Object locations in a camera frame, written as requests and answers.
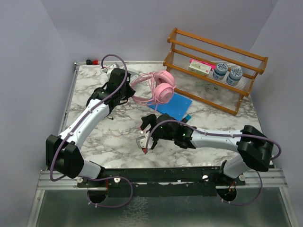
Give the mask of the pink headphones with cable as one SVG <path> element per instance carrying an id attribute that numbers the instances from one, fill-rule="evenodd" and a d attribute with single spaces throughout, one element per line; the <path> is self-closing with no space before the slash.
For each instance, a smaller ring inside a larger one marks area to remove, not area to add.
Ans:
<path id="1" fill-rule="evenodd" d="M 160 70 L 157 72 L 149 72 L 138 75 L 134 79 L 130 80 L 131 88 L 134 88 L 137 84 L 147 81 L 151 98 L 143 98 L 139 96 L 132 96 L 135 103 L 144 106 L 155 105 L 155 110 L 160 104 L 167 104 L 174 95 L 176 88 L 175 78 L 166 70 Z"/>

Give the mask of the grey white headphones with cable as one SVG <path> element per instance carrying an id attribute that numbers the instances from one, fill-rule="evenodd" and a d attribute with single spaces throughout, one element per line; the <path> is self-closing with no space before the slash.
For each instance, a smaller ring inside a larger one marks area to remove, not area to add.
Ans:
<path id="1" fill-rule="evenodd" d="M 134 77 L 134 76 L 138 76 L 138 75 L 140 74 L 139 71 L 134 70 L 134 69 L 131 69 L 131 68 L 128 68 L 127 71 L 128 71 L 128 73 L 130 73 L 130 75 L 131 75 L 130 78 L 132 78 L 132 77 Z"/>

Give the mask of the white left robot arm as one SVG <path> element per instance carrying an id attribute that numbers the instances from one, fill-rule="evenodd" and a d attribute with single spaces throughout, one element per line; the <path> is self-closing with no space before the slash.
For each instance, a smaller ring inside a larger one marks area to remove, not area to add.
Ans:
<path id="1" fill-rule="evenodd" d="M 116 106 L 127 103 L 135 91 L 130 87 L 130 73 L 114 68 L 108 82 L 94 90 L 85 110 L 58 136 L 46 140 L 46 165 L 71 179 L 85 177 L 95 187 L 104 182 L 103 167 L 87 161 L 80 149 L 98 123 L 107 118 Z"/>

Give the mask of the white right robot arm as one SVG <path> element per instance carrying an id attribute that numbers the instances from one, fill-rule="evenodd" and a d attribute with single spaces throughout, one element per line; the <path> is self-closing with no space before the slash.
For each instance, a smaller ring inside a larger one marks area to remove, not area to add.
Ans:
<path id="1" fill-rule="evenodd" d="M 180 148 L 216 148 L 236 152 L 238 155 L 222 164 L 217 179 L 228 185 L 249 170 L 269 170 L 274 143 L 251 125 L 241 130 L 210 131 L 178 121 L 168 114 L 142 117 L 141 136 L 136 143 L 144 153 L 155 148 L 158 140 L 173 141 Z"/>

